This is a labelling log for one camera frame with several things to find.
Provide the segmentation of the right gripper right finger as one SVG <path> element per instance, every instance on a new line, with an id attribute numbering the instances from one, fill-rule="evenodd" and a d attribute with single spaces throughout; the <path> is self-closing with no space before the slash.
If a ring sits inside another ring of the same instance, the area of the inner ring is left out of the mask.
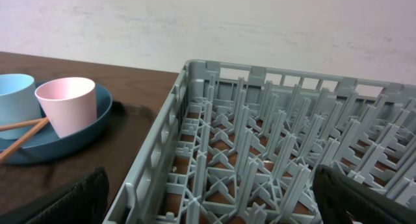
<path id="1" fill-rule="evenodd" d="M 324 224 L 414 224 L 415 211 L 319 164 L 313 194 Z"/>

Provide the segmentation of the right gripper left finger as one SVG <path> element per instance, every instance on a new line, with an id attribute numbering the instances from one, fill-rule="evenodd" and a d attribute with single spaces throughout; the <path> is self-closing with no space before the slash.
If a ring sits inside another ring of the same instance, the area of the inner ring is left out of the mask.
<path id="1" fill-rule="evenodd" d="M 96 224 L 107 210 L 109 178 L 103 166 L 1 215 L 6 224 Z"/>

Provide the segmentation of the pink cup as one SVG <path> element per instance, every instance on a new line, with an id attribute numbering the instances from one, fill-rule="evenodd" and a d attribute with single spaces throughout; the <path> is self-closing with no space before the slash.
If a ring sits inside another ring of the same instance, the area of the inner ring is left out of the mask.
<path id="1" fill-rule="evenodd" d="M 97 120 L 96 84 L 84 77 L 46 82 L 35 96 L 58 137 L 81 131 Z"/>

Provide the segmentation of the light blue cup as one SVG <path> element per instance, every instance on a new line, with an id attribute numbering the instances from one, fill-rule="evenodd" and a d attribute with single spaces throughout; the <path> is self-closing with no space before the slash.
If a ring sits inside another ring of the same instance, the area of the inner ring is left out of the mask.
<path id="1" fill-rule="evenodd" d="M 1 75 L 1 125 L 40 119 L 40 104 L 34 94 L 34 78 L 10 73 Z"/>

